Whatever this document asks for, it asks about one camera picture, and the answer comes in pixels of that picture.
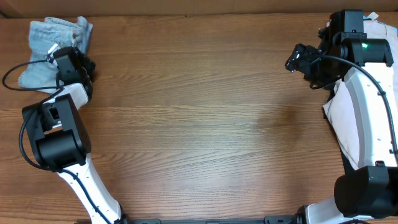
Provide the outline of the light blue denim shorts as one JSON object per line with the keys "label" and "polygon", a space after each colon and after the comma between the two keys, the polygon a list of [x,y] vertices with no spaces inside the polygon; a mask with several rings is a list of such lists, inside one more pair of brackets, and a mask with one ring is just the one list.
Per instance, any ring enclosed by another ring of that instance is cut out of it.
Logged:
{"label": "light blue denim shorts", "polygon": [[80,52],[87,53],[93,24],[84,17],[77,17],[77,22],[69,22],[56,17],[46,17],[44,21],[32,21],[29,30],[29,48],[32,53],[26,70],[18,79],[23,88],[43,88],[43,92],[53,93],[47,87],[56,86],[56,65],[44,62],[48,51],[54,45],[58,47],[77,47]]}

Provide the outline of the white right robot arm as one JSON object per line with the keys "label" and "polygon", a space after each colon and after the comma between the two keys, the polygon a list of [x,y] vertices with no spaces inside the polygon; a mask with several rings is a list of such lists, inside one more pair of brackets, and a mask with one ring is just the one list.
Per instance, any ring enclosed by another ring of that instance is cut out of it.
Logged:
{"label": "white right robot arm", "polygon": [[366,223],[397,216],[397,109],[386,39],[344,38],[328,50],[297,44],[285,67],[311,89],[345,86],[354,111],[358,162],[337,178],[331,198],[303,206],[292,223]]}

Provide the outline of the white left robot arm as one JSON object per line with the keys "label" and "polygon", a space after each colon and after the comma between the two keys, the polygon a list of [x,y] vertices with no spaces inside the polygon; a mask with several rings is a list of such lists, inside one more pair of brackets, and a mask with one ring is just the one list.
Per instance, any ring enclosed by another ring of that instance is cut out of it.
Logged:
{"label": "white left robot arm", "polygon": [[92,223],[128,223],[122,207],[108,192],[91,158],[91,141],[78,110],[93,94],[91,74],[95,63],[76,47],[51,50],[56,65],[55,93],[22,109],[26,133],[34,155],[26,161],[42,170],[57,173],[76,193]]}

